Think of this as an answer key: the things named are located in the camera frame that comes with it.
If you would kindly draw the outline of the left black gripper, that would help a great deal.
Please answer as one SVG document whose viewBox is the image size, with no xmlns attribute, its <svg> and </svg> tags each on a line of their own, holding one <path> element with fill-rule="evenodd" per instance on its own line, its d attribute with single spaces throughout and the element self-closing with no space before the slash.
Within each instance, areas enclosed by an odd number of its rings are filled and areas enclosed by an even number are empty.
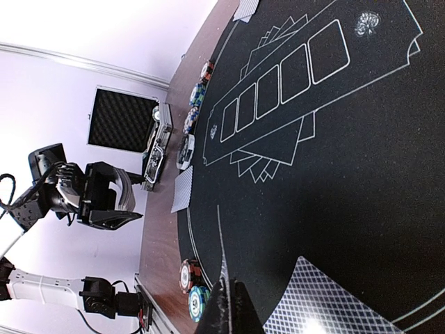
<svg viewBox="0 0 445 334">
<path fill-rule="evenodd" d="M 109 188 L 117 180 L 143 183 L 142 175 L 100 161 L 88 164 L 85 171 L 75 163 L 63 163 L 56 167 L 55 176 L 51 210 L 59 219 L 73 213 L 80 224 L 114 231 L 143 217 L 137 212 L 114 210 L 116 192 Z"/>
</svg>

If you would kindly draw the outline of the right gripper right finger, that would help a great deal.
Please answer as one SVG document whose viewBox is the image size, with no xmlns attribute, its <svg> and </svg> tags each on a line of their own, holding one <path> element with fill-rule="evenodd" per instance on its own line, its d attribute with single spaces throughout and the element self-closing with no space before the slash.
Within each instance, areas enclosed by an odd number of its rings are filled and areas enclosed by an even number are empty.
<svg viewBox="0 0 445 334">
<path fill-rule="evenodd" d="M 230 333 L 264 333 L 262 323 L 248 294 L 245 284 L 231 279 L 230 291 Z"/>
</svg>

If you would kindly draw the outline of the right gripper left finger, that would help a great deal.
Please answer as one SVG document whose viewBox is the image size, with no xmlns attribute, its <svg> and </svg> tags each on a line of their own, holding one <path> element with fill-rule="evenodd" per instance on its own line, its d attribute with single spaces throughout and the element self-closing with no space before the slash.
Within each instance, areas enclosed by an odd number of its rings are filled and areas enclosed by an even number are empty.
<svg viewBox="0 0 445 334">
<path fill-rule="evenodd" d="M 220 279 L 213 286 L 195 333 L 229 333 L 229 301 L 226 284 L 223 279 Z"/>
</svg>

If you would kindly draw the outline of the green chips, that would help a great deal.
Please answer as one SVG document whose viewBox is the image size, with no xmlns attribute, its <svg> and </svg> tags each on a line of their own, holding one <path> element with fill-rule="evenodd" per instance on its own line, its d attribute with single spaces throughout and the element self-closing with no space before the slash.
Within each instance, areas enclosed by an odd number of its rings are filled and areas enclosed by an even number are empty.
<svg viewBox="0 0 445 334">
<path fill-rule="evenodd" d="M 210 297 L 210 290 L 205 286 L 193 286 L 188 295 L 188 311 L 191 319 L 198 322 Z"/>
<path fill-rule="evenodd" d="M 189 105 L 199 107 L 203 102 L 205 92 L 206 87 L 204 84 L 196 83 L 190 96 Z"/>
</svg>

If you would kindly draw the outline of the orange black chips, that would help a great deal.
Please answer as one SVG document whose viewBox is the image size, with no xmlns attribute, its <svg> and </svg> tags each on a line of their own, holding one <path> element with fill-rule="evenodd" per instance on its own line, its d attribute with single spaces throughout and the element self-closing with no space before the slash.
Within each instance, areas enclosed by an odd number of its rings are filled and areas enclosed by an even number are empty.
<svg viewBox="0 0 445 334">
<path fill-rule="evenodd" d="M 202 283 L 202 272 L 197 260 L 185 259 L 179 270 L 179 286 L 183 294 L 191 291 L 192 287 Z"/>
<path fill-rule="evenodd" d="M 213 73 L 213 69 L 214 69 L 214 64 L 212 61 L 207 61 L 202 69 L 201 69 L 201 73 L 200 73 L 200 82 L 204 85 L 207 85 L 211 75 Z"/>
</svg>

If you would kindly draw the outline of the grey dealer button disc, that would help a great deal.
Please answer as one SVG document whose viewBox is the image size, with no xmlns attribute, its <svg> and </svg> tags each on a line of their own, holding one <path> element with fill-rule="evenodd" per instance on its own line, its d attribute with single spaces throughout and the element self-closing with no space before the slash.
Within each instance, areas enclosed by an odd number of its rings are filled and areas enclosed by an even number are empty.
<svg viewBox="0 0 445 334">
<path fill-rule="evenodd" d="M 191 163 L 195 149 L 195 136 L 192 134 L 184 135 L 181 145 L 177 152 L 176 165 L 179 170 L 186 170 Z"/>
</svg>

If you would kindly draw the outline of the blue cream chips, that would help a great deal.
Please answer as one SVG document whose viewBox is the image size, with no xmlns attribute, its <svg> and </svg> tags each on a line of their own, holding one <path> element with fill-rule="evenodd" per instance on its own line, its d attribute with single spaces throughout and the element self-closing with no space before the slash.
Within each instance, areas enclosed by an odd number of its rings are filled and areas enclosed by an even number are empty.
<svg viewBox="0 0 445 334">
<path fill-rule="evenodd" d="M 197 106 L 192 107 L 188 112 L 186 119 L 184 121 L 184 128 L 183 128 L 184 134 L 188 134 L 191 132 L 198 116 L 199 116 L 198 107 Z"/>
</svg>

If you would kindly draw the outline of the grey playing card deck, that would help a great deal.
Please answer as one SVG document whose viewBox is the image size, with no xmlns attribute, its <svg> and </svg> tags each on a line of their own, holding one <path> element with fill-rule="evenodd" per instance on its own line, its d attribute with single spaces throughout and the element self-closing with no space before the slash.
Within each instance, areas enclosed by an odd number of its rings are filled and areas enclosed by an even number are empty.
<svg viewBox="0 0 445 334">
<path fill-rule="evenodd" d="M 114 184 L 116 184 L 120 189 L 120 198 L 116 206 L 117 210 L 132 212 L 136 206 L 132 183 L 126 180 L 124 182 L 117 180 Z"/>
</svg>

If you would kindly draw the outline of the single grey playing card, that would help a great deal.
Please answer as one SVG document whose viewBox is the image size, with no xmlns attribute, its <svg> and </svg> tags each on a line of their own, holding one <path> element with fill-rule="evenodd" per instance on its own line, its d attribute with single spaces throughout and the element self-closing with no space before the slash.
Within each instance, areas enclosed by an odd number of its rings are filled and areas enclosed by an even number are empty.
<svg viewBox="0 0 445 334">
<path fill-rule="evenodd" d="M 259 5 L 259 0 L 240 0 L 238 8 L 236 9 L 233 21 L 248 23 L 251 17 L 256 13 Z"/>
</svg>

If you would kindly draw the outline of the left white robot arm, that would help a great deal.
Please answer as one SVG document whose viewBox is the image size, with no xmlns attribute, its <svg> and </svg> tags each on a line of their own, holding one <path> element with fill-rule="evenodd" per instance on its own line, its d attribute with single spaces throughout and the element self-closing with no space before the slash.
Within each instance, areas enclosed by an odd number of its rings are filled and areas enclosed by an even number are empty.
<svg viewBox="0 0 445 334">
<path fill-rule="evenodd" d="M 18 199 L 1 204 L 28 232 L 49 212 L 90 228 L 115 231 L 141 218 L 135 212 L 133 186 L 142 184 L 142 175 L 99 161 L 81 170 L 66 160 L 63 145 L 49 145 L 28 156 L 33 184 Z M 80 313 L 93 313 L 115 319 L 139 317 L 143 298 L 139 292 L 119 292 L 105 278 L 52 278 L 18 269 L 1 258 L 1 300 L 26 299 L 64 305 Z"/>
</svg>

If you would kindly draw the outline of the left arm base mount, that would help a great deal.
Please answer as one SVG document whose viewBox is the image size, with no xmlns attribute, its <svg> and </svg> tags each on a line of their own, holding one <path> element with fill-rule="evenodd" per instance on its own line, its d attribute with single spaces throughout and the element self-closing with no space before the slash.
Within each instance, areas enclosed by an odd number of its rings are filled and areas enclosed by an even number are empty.
<svg viewBox="0 0 445 334">
<path fill-rule="evenodd" d="M 140 295 L 140 312 L 139 312 L 139 322 L 142 326 L 142 333 L 150 333 L 150 329 L 153 325 L 153 313 L 154 305 L 147 293 L 146 289 L 139 283 L 134 285 L 135 291 Z"/>
</svg>

